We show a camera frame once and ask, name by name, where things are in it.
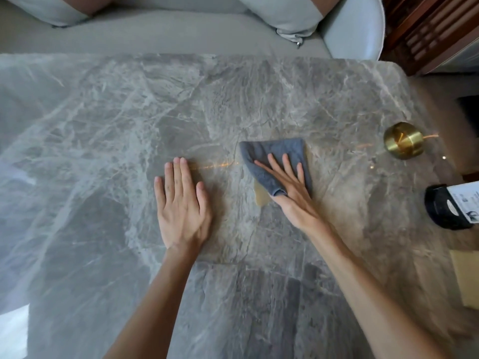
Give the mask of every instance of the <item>wooden furniture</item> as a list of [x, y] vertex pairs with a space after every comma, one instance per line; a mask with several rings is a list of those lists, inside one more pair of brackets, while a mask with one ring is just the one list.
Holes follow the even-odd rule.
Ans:
[[425, 74], [479, 38], [479, 0], [383, 0], [382, 60]]

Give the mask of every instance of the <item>folded cleaning cloth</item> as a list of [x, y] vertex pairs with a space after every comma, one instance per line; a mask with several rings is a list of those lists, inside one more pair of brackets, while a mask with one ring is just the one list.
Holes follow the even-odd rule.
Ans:
[[270, 167], [268, 162], [269, 153], [273, 154], [281, 168], [284, 168], [283, 154], [288, 154], [289, 161], [291, 162], [291, 166], [296, 176], [296, 166], [298, 162], [300, 162], [303, 165], [306, 189], [308, 190], [309, 195], [311, 195], [311, 175], [309, 174], [308, 161], [306, 160], [304, 153], [305, 143], [302, 138], [256, 142], [243, 141], [239, 143], [239, 148], [249, 172], [271, 196], [287, 196], [288, 194], [286, 193], [285, 187], [278, 181], [278, 179], [254, 163], [255, 160], [258, 160]]

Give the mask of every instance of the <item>sofa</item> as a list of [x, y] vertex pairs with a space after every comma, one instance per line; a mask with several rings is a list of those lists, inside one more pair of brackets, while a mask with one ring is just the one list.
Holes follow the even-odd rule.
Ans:
[[249, 11], [112, 6], [86, 22], [58, 28], [0, 0], [0, 30], [0, 53], [266, 54], [378, 60], [385, 18], [381, 0], [341, 0], [297, 47]]

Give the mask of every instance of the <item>gray marble tabletop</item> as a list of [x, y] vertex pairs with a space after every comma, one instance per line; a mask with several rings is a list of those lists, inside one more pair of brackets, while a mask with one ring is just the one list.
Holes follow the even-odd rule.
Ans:
[[[433, 135], [408, 161], [382, 144], [401, 120]], [[314, 247], [255, 205], [238, 142], [285, 137], [305, 139], [315, 200], [394, 298], [438, 336], [467, 332], [448, 249], [475, 248], [473, 232], [435, 226], [422, 203], [460, 182], [434, 134], [391, 63], [2, 55], [0, 314], [25, 326], [10, 337], [23, 330], [28, 358], [104, 354], [165, 251], [153, 177], [185, 156], [216, 217], [169, 357], [370, 358]]]

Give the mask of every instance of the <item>gold round object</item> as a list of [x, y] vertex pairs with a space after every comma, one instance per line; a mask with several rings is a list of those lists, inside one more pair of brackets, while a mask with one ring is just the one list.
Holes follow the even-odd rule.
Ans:
[[384, 132], [384, 146], [401, 160], [422, 154], [422, 133], [412, 124], [399, 122]]

